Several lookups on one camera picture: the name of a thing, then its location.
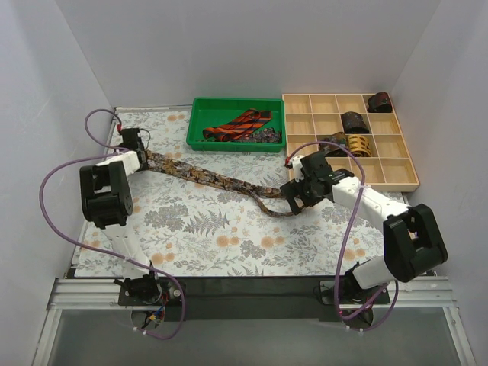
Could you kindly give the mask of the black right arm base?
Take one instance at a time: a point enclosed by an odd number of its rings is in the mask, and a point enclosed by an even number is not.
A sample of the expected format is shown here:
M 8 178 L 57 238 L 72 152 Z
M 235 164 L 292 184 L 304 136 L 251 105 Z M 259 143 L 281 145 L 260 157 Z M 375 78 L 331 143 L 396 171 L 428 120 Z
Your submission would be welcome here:
M 334 304 L 334 278 L 329 277 L 325 279 L 313 280 L 313 296 L 322 304 L 332 306 Z M 371 299 L 378 290 L 381 293 L 374 300 L 373 305 L 386 305 L 390 303 L 390 295 L 388 290 L 384 290 L 381 286 L 376 286 L 369 289 L 357 289 L 350 285 L 346 280 L 339 280 L 339 303 L 362 305 Z

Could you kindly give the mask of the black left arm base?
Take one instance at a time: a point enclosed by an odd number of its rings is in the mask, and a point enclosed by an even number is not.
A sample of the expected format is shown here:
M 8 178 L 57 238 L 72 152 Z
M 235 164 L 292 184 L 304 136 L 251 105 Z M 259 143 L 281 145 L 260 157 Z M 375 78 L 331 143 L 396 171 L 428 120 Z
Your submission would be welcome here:
M 141 278 L 123 281 L 115 279 L 119 289 L 118 304 L 121 306 L 156 306 L 169 305 L 181 306 L 181 295 L 186 293 L 186 284 L 175 282 L 168 278 L 153 278 L 149 275 Z

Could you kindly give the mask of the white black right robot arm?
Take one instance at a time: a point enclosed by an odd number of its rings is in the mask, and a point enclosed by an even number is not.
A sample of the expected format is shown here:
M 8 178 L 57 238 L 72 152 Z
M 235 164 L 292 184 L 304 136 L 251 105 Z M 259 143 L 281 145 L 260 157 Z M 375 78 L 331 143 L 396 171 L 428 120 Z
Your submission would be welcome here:
M 323 152 L 294 156 L 285 165 L 293 179 L 281 192 L 293 214 L 327 199 L 369 222 L 383 235 L 383 254 L 356 264 L 340 277 L 336 288 L 354 303 L 366 301 L 373 288 L 391 281 L 407 283 L 448 259 L 448 252 L 430 207 L 393 201 L 361 183 L 347 169 L 334 170 Z

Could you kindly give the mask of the brown cat print tie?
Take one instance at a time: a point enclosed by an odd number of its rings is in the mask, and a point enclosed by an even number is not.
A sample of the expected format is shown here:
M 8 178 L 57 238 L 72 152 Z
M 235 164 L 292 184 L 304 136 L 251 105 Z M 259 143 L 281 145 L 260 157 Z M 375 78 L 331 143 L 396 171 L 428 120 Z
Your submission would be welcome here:
M 152 172 L 159 172 L 200 185 L 246 195 L 252 198 L 261 211 L 270 217 L 281 218 L 295 216 L 295 213 L 291 211 L 273 211 L 263 203 L 262 198 L 284 199 L 284 195 L 278 188 L 254 185 L 250 182 L 221 175 L 151 150 L 146 151 L 146 158 L 149 164 L 149 170 Z

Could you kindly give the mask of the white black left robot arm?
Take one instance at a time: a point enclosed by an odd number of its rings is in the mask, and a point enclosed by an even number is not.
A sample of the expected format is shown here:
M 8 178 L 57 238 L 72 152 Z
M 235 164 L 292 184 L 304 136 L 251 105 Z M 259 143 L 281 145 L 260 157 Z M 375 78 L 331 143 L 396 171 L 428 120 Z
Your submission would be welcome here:
M 134 151 L 79 169 L 84 217 L 106 236 L 111 251 L 123 261 L 123 277 L 129 279 L 148 275 L 151 265 L 129 223 L 133 199 L 128 176 L 139 169 L 140 161 Z

